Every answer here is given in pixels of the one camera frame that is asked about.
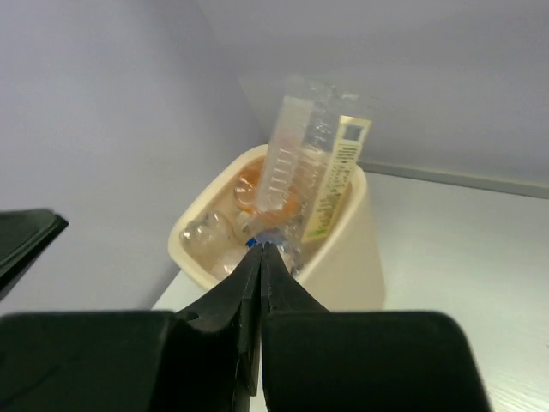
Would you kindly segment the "orange plastic bottle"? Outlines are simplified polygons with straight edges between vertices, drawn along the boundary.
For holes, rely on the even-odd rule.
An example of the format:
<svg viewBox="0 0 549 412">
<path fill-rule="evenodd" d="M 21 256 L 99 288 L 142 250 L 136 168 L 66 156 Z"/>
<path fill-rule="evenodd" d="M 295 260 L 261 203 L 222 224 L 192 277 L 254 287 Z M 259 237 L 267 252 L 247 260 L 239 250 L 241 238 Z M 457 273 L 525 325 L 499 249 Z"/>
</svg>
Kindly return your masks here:
<svg viewBox="0 0 549 412">
<path fill-rule="evenodd" d="M 278 225 L 297 214 L 300 201 L 290 194 L 280 210 L 258 212 L 255 206 L 256 189 L 261 178 L 263 159 L 254 161 L 244 167 L 238 174 L 233 189 L 236 206 L 248 216 L 257 217 L 261 222 Z"/>
</svg>

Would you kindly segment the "blue cap blue label bottle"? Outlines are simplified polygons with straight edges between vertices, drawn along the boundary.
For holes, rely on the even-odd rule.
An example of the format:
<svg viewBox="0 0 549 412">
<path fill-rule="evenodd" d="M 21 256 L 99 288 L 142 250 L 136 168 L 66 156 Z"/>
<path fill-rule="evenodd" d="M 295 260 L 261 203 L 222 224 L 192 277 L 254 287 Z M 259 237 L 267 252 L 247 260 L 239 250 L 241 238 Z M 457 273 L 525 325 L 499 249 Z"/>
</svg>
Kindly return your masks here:
<svg viewBox="0 0 549 412">
<path fill-rule="evenodd" d="M 253 247 L 254 245 L 263 245 L 266 243 L 271 243 L 274 245 L 283 245 L 286 242 L 286 238 L 283 233 L 278 229 L 268 229 L 263 230 L 260 233 L 256 234 L 249 238 L 245 245 L 248 248 Z"/>
</svg>

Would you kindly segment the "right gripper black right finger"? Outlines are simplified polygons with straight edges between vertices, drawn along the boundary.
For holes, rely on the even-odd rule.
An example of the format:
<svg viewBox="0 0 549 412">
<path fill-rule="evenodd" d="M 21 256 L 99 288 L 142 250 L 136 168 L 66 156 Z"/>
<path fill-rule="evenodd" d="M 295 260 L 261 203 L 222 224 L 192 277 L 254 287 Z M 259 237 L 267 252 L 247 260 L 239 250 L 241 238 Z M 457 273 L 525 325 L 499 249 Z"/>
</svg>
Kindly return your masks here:
<svg viewBox="0 0 549 412">
<path fill-rule="evenodd" d="M 262 251 L 262 387 L 270 411 L 487 411 L 468 340 L 450 316 L 331 312 Z"/>
</svg>

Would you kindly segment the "clear unlabelled plastic bottle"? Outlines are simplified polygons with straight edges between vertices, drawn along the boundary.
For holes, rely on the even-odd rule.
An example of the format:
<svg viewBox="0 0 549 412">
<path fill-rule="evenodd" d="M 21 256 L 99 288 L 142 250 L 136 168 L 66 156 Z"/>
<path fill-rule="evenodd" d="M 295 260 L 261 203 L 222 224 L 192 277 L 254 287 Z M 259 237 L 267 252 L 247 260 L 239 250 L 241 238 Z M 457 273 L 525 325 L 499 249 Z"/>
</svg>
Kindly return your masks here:
<svg viewBox="0 0 549 412">
<path fill-rule="evenodd" d="M 218 280 L 227 278 L 237 268 L 247 251 L 248 249 L 245 246 L 224 251 L 212 267 L 211 275 Z"/>
</svg>

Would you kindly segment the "red label clear bottle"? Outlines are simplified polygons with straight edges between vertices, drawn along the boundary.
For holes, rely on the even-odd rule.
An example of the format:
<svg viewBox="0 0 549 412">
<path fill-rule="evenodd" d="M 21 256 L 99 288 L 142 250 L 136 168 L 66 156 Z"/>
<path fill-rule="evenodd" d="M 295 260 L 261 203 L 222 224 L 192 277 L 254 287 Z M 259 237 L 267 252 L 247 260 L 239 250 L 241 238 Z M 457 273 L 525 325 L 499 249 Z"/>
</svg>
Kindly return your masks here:
<svg viewBox="0 0 549 412">
<path fill-rule="evenodd" d="M 210 210 L 190 221 L 180 232 L 179 240 L 196 260 L 215 257 L 234 246 L 235 241 L 230 221 L 219 210 Z"/>
</svg>

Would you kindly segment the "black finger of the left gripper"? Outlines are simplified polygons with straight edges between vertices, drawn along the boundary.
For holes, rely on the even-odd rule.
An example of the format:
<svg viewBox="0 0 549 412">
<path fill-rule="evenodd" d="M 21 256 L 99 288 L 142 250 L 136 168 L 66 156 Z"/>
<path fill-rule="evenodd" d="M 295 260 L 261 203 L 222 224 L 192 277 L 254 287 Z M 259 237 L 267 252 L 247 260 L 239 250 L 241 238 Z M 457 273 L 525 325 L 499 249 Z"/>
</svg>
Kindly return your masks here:
<svg viewBox="0 0 549 412">
<path fill-rule="evenodd" d="M 68 226 L 69 222 L 51 209 L 1 212 L 1 299 Z"/>
</svg>

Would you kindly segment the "white label clear bottle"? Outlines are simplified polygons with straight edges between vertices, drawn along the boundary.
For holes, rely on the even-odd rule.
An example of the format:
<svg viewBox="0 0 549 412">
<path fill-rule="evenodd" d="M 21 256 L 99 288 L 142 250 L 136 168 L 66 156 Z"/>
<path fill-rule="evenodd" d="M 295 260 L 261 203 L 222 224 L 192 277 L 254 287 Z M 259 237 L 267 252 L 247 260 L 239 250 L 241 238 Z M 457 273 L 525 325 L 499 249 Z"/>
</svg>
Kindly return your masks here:
<svg viewBox="0 0 549 412">
<path fill-rule="evenodd" d="M 298 274 L 326 240 L 347 194 L 373 123 L 372 100 L 301 76 L 287 79 L 256 189 L 258 212 L 280 210 L 293 194 L 296 215 L 278 224 L 254 217 L 250 234 L 280 230 L 278 245 L 291 274 Z"/>
</svg>

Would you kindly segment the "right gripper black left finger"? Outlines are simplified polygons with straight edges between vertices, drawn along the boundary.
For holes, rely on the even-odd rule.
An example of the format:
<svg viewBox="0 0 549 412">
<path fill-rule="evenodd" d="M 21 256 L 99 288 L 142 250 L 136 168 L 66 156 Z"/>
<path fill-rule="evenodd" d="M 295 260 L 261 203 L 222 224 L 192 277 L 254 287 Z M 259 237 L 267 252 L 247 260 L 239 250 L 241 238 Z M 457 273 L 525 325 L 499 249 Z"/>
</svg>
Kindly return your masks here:
<svg viewBox="0 0 549 412">
<path fill-rule="evenodd" d="M 1 319 L 4 411 L 246 411 L 258 381 L 262 248 L 179 312 Z"/>
</svg>

